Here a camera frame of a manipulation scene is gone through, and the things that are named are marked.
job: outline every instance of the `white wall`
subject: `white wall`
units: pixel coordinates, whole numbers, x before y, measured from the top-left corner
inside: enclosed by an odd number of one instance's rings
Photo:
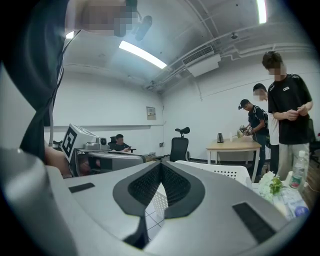
[[[313,98],[310,116],[314,122],[315,133],[320,132],[320,66],[315,56],[305,53],[282,54],[288,73],[299,74],[305,81]],[[268,110],[266,102],[256,102],[253,86],[262,83],[266,88],[273,77],[261,64],[262,55],[252,56],[233,62],[221,62],[220,67],[197,78],[182,80],[162,95],[164,111],[165,153],[171,150],[171,139],[179,136],[175,128],[190,127],[188,150],[192,158],[206,159],[206,147],[222,133],[229,138],[240,125],[248,124],[248,112],[238,110],[242,99]],[[243,161],[243,153],[221,154],[221,160]]]
[[[147,120],[147,107],[155,108],[156,120]],[[162,101],[156,93],[99,75],[66,72],[54,104],[53,139],[62,140],[72,123],[108,142],[111,136],[122,134],[137,154],[160,155],[159,143],[164,140],[162,111]],[[47,142],[49,133],[46,128]]]

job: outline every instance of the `baseboard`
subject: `baseboard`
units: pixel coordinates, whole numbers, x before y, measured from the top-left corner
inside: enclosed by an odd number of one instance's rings
[[[201,162],[206,164],[208,162],[208,160],[206,159],[198,159],[198,158],[190,158],[191,162],[195,161],[195,162]],[[246,161],[218,161],[221,165],[245,165]],[[270,163],[270,159],[266,159],[265,160],[266,163]],[[215,164],[216,160],[211,160],[211,164]]]

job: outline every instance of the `black rectangular strip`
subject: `black rectangular strip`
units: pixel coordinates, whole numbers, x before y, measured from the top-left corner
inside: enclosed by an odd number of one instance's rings
[[[71,187],[69,187],[69,190],[71,193],[76,193],[76,192],[80,192],[83,190],[91,189],[93,187],[95,187],[95,185],[93,185],[92,183],[85,183],[85,184],[81,184],[81,185],[77,185],[77,186],[71,186]]]
[[[246,202],[232,207],[259,244],[276,233]]]

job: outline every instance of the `black kettle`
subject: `black kettle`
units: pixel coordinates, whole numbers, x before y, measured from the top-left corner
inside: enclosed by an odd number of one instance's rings
[[[218,133],[218,136],[216,137],[216,142],[223,143],[224,137],[222,136],[222,133]]]

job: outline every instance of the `beige pants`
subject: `beige pants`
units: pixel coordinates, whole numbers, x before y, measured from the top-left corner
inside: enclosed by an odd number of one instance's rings
[[[288,173],[293,170],[293,166],[299,157],[299,151],[305,152],[305,166],[304,175],[302,177],[301,184],[298,188],[300,192],[304,189],[304,184],[307,179],[308,169],[309,169],[309,143],[307,144],[297,144],[297,145],[285,145],[280,144],[279,146],[279,169],[277,175],[279,175],[280,180],[284,181]]]

